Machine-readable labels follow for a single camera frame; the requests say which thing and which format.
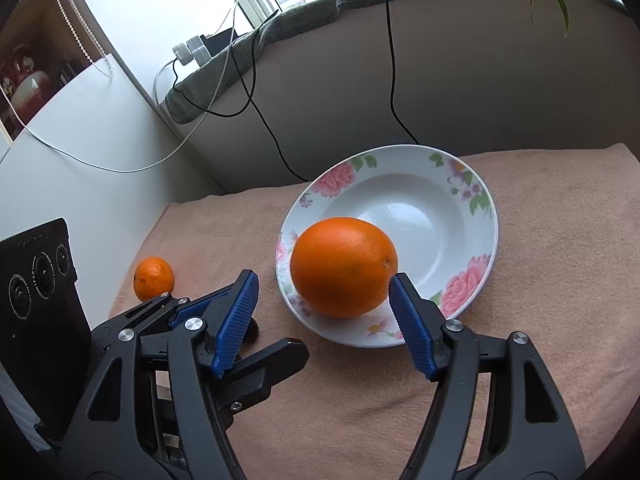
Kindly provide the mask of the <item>medium tangerine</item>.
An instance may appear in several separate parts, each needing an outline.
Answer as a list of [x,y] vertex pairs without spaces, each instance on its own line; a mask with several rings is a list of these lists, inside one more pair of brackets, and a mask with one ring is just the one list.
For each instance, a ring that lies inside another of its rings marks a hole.
[[150,300],[163,292],[172,292],[174,285],[174,272],[162,258],[145,258],[134,270],[134,294],[140,301]]

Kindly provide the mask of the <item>large orange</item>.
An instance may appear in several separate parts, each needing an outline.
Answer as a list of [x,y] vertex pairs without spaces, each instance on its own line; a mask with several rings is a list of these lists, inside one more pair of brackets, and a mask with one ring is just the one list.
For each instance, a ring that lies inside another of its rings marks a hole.
[[356,318],[382,304],[399,260],[392,240],[356,218],[319,221],[299,235],[290,260],[293,285],[314,310]]

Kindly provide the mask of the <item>floral white plate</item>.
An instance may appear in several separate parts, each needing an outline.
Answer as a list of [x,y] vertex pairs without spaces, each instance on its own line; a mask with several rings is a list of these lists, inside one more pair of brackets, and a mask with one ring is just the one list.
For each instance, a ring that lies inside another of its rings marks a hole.
[[310,226],[333,217],[358,218],[388,235],[400,272],[446,318],[457,318],[472,304],[497,255],[497,209],[467,162],[437,148],[400,144],[334,165],[306,186],[284,218],[276,277],[292,315],[344,346],[382,349],[405,341],[387,302],[358,318],[338,320],[316,312],[296,292],[290,273],[294,244]]

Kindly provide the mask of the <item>white power adapters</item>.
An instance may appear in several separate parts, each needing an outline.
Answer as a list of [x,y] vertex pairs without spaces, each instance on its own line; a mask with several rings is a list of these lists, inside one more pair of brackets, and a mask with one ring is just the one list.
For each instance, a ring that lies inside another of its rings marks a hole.
[[175,58],[182,66],[195,61],[198,66],[202,67],[212,58],[203,35],[195,36],[186,40],[186,42],[176,44],[172,47],[172,52],[174,52]]

